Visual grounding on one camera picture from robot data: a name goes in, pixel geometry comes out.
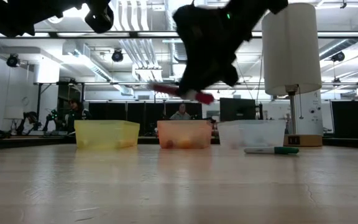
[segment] table surface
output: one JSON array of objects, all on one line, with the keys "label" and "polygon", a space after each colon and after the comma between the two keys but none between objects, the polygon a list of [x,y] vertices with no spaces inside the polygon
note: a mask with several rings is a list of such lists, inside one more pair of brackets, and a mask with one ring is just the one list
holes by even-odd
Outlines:
[{"label": "table surface", "polygon": [[358,223],[358,149],[0,150],[0,224]]}]

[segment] green marker cap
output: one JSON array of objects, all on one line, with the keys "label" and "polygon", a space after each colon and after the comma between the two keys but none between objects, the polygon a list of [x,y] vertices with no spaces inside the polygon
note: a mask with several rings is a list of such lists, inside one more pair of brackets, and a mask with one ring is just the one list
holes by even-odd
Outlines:
[{"label": "green marker cap", "polygon": [[297,154],[299,152],[298,148],[295,147],[274,147],[274,154]]}]

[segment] plastic bin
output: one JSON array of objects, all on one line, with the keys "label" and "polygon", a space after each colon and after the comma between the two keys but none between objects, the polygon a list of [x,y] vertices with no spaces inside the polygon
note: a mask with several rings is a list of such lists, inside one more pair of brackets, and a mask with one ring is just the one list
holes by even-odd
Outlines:
[{"label": "plastic bin", "polygon": [[230,148],[283,146],[285,121],[239,120],[218,124],[221,145]]},{"label": "plastic bin", "polygon": [[140,124],[78,120],[74,127],[78,149],[120,149],[137,145]]},{"label": "plastic bin", "polygon": [[211,146],[209,121],[157,121],[162,149],[204,149]]}]

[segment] orange plastic bin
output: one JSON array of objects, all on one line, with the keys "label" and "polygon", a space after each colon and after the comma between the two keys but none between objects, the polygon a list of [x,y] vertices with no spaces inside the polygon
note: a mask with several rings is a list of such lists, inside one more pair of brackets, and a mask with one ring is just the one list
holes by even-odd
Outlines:
[{"label": "orange plastic bin", "polygon": [[209,121],[158,121],[162,149],[204,149],[211,146]]}]

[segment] computer monitor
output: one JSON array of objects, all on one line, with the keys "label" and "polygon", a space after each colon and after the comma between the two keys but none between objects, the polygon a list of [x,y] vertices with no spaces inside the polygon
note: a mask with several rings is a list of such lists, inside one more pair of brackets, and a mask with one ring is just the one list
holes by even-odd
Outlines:
[{"label": "computer monitor", "polygon": [[220,98],[221,121],[255,119],[255,100]]}]

